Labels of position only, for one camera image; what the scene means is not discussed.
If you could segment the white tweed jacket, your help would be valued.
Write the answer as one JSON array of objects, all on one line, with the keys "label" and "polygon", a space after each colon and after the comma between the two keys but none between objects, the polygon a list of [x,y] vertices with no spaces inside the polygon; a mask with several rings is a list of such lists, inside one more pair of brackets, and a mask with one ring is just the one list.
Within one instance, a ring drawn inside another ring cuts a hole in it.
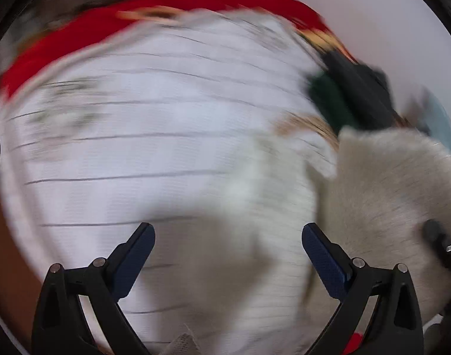
[{"label": "white tweed jacket", "polygon": [[429,219],[451,235],[451,155],[416,131],[345,129],[338,151],[298,138],[250,139],[236,153],[226,202],[236,217],[238,329],[331,317],[337,304],[299,252],[299,227],[311,220],[352,256],[408,265],[423,321],[451,297],[450,273],[421,235]]}]

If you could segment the black leather jacket folded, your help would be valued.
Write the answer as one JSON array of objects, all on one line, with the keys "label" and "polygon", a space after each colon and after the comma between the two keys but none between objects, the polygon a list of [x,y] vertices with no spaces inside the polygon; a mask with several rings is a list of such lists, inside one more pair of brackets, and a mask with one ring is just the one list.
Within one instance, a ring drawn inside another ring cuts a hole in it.
[{"label": "black leather jacket folded", "polygon": [[322,59],[359,129],[381,130],[397,123],[385,73],[352,62],[340,51],[328,51]]}]

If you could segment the red floral blanket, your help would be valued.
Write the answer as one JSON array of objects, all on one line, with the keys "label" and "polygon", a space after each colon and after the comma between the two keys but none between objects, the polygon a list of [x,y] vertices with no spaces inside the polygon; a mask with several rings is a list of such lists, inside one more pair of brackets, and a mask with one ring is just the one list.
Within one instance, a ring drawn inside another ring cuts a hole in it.
[{"label": "red floral blanket", "polygon": [[6,100],[10,100],[26,81],[50,63],[87,46],[100,43],[131,26],[136,20],[127,17],[129,11],[157,7],[182,11],[206,9],[216,12],[242,8],[265,10],[289,20],[300,34],[316,38],[321,43],[329,41],[350,60],[355,59],[327,27],[323,18],[299,0],[124,0],[87,10],[29,46],[1,76],[0,92]]}]

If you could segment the dark green folded garment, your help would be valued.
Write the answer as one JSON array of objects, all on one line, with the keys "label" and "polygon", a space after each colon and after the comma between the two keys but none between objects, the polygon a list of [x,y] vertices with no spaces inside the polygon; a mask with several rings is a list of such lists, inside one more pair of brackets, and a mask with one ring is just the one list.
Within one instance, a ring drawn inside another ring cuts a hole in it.
[{"label": "dark green folded garment", "polygon": [[335,135],[338,135],[344,127],[358,128],[358,124],[344,103],[337,84],[328,73],[310,76],[307,93]]}]

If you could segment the white floral quilted mat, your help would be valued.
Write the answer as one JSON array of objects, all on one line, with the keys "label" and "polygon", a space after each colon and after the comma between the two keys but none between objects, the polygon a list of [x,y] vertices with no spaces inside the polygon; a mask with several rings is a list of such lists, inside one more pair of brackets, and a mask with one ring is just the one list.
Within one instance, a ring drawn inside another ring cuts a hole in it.
[{"label": "white floral quilted mat", "polygon": [[[285,353],[307,316],[233,323],[238,286],[226,182],[241,146],[298,138],[336,151],[306,93],[323,67],[265,10],[129,12],[131,26],[0,92],[0,200],[40,283],[35,354]],[[141,223],[156,242],[114,301],[107,258]]]}]

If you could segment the blue-grey duvet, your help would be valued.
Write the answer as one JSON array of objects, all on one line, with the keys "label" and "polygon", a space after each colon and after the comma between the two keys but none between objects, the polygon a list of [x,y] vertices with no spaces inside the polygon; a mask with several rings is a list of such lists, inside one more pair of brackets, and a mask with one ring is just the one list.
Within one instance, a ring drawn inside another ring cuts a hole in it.
[{"label": "blue-grey duvet", "polygon": [[451,119],[441,101],[424,87],[413,98],[406,112],[407,119],[418,131],[436,139],[451,151]]}]

